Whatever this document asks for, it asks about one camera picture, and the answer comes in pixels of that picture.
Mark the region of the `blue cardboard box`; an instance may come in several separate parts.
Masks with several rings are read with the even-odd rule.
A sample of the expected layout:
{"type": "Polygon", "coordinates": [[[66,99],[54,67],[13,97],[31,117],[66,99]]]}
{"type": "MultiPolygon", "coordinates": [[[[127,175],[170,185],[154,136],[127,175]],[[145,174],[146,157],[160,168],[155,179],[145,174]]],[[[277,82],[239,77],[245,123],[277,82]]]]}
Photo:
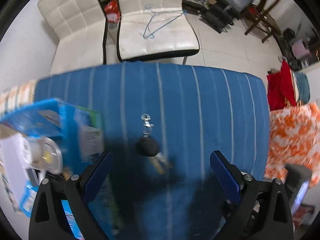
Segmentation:
{"type": "Polygon", "coordinates": [[[1,124],[9,182],[25,187],[19,200],[30,216],[29,238],[107,239],[89,208],[112,164],[101,114],[48,99],[7,114],[1,124]]]}

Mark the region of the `black car key bunch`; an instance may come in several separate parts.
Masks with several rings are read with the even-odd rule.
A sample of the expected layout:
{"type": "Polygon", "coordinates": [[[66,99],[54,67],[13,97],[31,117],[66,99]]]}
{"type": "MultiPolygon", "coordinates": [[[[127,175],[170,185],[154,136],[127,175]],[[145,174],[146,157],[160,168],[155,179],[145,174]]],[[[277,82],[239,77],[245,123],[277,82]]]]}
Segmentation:
{"type": "Polygon", "coordinates": [[[141,120],[143,122],[143,136],[135,144],[136,151],[139,155],[147,157],[148,161],[159,174],[165,174],[171,168],[171,164],[161,153],[157,140],[151,136],[154,127],[154,124],[150,122],[151,116],[144,113],[141,115],[141,120]]]}

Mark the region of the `silver round tin can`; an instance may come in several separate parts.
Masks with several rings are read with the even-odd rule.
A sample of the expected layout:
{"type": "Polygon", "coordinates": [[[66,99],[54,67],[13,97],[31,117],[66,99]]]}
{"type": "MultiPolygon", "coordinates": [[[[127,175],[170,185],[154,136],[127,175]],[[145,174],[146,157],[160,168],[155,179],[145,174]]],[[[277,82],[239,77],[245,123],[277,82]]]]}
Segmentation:
{"type": "Polygon", "coordinates": [[[54,140],[48,137],[28,137],[27,149],[27,163],[30,167],[52,174],[62,172],[62,153],[54,140]]]}

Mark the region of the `orange floral cloth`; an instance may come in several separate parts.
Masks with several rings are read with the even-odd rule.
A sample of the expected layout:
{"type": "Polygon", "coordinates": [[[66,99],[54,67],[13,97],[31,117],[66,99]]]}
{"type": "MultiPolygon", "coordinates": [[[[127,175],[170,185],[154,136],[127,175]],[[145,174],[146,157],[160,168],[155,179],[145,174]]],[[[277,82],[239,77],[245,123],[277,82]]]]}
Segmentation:
{"type": "Polygon", "coordinates": [[[319,108],[316,103],[270,112],[270,139],[264,178],[285,180],[286,164],[312,172],[309,187],[319,183],[319,108]]]}

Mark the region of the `red cloth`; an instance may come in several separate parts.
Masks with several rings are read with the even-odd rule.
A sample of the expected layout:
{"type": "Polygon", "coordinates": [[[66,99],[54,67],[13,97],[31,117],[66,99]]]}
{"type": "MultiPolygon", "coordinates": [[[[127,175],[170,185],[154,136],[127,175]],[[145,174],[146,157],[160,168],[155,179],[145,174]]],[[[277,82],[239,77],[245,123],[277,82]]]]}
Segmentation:
{"type": "Polygon", "coordinates": [[[271,111],[296,106],[295,90],[289,64],[282,61],[280,71],[267,76],[267,99],[271,111]]]}

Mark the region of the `blue striped tablecloth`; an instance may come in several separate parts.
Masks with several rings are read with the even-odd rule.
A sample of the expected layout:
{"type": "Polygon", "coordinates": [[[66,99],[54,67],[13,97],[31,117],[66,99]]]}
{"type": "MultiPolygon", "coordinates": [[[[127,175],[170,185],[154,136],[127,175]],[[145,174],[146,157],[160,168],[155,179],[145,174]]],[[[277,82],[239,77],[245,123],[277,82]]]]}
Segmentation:
{"type": "Polygon", "coordinates": [[[263,81],[231,70],[123,62],[40,80],[35,100],[61,99],[103,115],[119,239],[212,239],[223,190],[209,163],[219,150],[263,179],[269,110],[263,81]],[[135,144],[142,114],[171,168],[159,174],[135,144]]]}

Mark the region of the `teal blanket pile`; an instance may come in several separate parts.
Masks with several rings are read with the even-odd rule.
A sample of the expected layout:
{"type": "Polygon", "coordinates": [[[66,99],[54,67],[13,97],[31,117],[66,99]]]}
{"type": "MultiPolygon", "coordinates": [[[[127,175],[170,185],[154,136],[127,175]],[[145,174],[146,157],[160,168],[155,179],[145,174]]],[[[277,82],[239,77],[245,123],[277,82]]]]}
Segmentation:
{"type": "Polygon", "coordinates": [[[310,101],[310,86],[307,76],[301,72],[294,72],[295,82],[298,89],[298,101],[307,104],[310,101]]]}

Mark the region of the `plaid checkered cloth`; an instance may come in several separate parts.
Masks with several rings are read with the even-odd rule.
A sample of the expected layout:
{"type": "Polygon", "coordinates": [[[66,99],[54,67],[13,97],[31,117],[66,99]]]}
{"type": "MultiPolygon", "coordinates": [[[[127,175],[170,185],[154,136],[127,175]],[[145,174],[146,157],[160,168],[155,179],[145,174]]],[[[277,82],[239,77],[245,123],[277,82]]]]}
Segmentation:
{"type": "Polygon", "coordinates": [[[33,103],[37,80],[30,80],[1,92],[0,114],[4,116],[24,105],[33,103]]]}

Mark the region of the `pink suitcase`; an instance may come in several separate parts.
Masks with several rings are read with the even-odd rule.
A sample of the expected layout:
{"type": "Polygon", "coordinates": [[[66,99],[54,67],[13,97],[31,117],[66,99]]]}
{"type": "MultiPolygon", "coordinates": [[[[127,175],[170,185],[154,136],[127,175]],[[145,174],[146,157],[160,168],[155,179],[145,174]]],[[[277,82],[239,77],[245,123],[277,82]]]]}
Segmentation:
{"type": "Polygon", "coordinates": [[[310,50],[303,40],[298,40],[291,46],[292,53],[297,60],[304,59],[311,55],[310,50]]]}

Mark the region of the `brown wooden chair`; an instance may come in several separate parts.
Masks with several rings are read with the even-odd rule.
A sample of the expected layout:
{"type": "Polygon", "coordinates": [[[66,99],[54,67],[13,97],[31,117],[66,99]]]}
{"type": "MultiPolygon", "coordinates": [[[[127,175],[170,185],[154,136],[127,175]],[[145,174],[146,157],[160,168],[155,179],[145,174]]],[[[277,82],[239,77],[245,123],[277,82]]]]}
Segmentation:
{"type": "Polygon", "coordinates": [[[280,35],[281,30],[274,18],[270,15],[271,10],[280,2],[274,0],[272,4],[265,8],[267,0],[260,0],[258,5],[251,4],[246,12],[246,17],[252,22],[252,25],[246,30],[245,35],[249,34],[253,29],[258,29],[266,34],[261,40],[264,43],[273,35],[280,35]]]}

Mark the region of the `black weight bench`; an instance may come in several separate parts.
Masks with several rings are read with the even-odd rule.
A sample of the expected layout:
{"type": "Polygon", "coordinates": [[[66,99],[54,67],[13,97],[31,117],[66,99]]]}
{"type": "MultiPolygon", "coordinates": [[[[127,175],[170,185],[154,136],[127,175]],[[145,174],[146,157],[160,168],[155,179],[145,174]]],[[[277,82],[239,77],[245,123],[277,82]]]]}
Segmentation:
{"type": "Polygon", "coordinates": [[[234,25],[233,20],[239,19],[253,1],[216,0],[216,3],[201,13],[200,20],[220,34],[227,25],[234,25]]]}

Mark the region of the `right white padded chair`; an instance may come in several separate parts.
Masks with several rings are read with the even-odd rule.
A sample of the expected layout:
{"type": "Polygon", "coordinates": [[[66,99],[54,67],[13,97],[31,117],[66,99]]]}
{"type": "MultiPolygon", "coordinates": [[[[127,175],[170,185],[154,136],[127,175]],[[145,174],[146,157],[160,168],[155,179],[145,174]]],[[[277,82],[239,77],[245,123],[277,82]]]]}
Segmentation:
{"type": "Polygon", "coordinates": [[[196,55],[200,44],[183,0],[117,0],[119,61],[155,61],[196,55]]]}

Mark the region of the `white padded chair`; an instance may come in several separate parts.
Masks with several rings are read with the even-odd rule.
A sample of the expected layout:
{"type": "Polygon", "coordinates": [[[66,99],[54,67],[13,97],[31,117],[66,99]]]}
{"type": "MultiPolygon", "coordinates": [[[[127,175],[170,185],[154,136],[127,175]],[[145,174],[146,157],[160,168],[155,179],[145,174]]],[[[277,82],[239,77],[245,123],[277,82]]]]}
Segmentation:
{"type": "Polygon", "coordinates": [[[155,61],[196,55],[200,44],[183,0],[117,0],[119,61],[155,61]]]}
{"type": "Polygon", "coordinates": [[[106,62],[107,19],[99,0],[39,0],[37,6],[59,39],[53,75],[106,62]]]}

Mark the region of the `left white padded chair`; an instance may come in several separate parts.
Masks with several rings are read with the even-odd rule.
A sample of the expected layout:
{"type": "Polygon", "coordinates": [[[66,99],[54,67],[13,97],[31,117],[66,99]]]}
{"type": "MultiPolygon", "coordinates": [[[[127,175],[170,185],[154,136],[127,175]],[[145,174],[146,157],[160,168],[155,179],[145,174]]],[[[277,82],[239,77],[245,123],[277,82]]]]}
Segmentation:
{"type": "Polygon", "coordinates": [[[107,19],[99,0],[39,0],[37,6],[59,39],[53,75],[106,62],[107,19]]]}

